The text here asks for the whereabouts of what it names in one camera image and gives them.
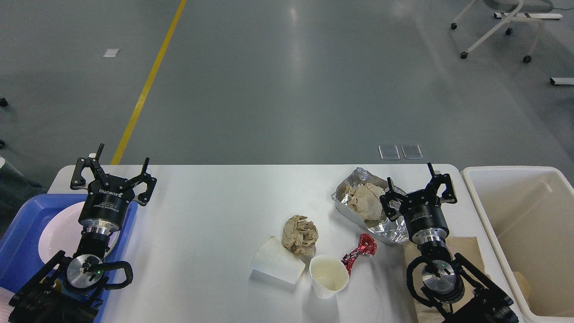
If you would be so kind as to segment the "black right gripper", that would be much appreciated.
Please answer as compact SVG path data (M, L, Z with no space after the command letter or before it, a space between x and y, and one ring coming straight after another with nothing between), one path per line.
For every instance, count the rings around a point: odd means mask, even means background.
M432 163L427 164L431 179L424 190L406 193L395 189L387 178L388 189L380 196L383 212L389 221L404 217L409 239L412 243L446 241L449 229L441 204L456 204L457 195L450 174L438 174Z

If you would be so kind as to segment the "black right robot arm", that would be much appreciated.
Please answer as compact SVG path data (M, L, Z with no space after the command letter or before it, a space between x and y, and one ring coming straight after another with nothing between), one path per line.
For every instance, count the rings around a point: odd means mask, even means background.
M428 163L431 179L422 189L402 194L391 178L379 200L386 217L403 217L409 241L420 256L406 269L410 295L435 308L445 323L518 323L514 301L460 253L451 254L449 228L442 204L457 203L449 174L438 174Z

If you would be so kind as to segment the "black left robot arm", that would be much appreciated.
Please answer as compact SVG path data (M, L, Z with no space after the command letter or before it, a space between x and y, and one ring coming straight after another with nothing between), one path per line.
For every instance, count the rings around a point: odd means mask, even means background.
M9 323L92 323L103 304L101 294L126 288L134 274L129 262L105 259L113 233L121 231L129 206L146 206L157 183L148 172L150 159L131 178L107 173L99 163L104 144L94 156L79 157L72 190L87 190L78 223L78 249L72 256L58 251L8 302Z

